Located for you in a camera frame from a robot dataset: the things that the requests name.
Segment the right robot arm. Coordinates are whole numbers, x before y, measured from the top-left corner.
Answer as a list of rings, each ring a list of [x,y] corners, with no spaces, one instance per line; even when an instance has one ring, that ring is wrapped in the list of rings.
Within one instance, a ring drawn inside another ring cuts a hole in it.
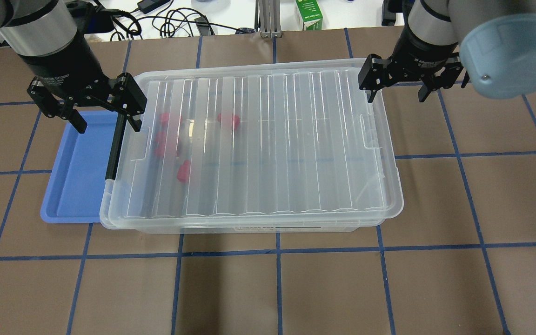
[[[536,93],[536,0],[385,0],[383,25],[402,13],[393,53],[370,54],[359,88],[372,102],[378,91],[419,82],[419,101],[449,89],[464,74],[487,98]]]

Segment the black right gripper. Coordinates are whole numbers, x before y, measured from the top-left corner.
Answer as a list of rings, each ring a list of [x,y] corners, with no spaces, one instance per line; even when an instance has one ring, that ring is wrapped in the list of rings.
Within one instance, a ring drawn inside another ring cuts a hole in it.
[[[358,75],[359,88],[366,92],[368,103],[377,93],[399,82],[419,82],[419,102],[425,102],[438,89],[452,87],[464,69],[457,44],[435,45],[421,40],[410,27],[404,26],[393,53],[382,59],[377,54],[366,58]]]

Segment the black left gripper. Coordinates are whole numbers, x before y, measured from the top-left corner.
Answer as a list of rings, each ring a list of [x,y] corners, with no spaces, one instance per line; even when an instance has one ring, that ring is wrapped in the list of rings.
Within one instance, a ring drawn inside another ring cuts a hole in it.
[[[87,121],[75,107],[102,107],[123,115],[135,132],[141,130],[146,95],[129,73],[116,79],[105,75],[82,34],[57,52],[19,57],[40,82],[31,84],[27,93],[46,117],[68,121],[84,134]]]

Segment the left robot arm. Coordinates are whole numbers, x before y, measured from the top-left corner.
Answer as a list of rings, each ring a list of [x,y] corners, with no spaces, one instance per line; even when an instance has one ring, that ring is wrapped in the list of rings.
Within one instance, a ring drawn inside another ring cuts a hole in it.
[[[131,74],[104,74],[63,1],[0,0],[0,35],[32,70],[27,93],[46,117],[82,134],[87,121],[76,108],[102,107],[140,131],[146,95]]]

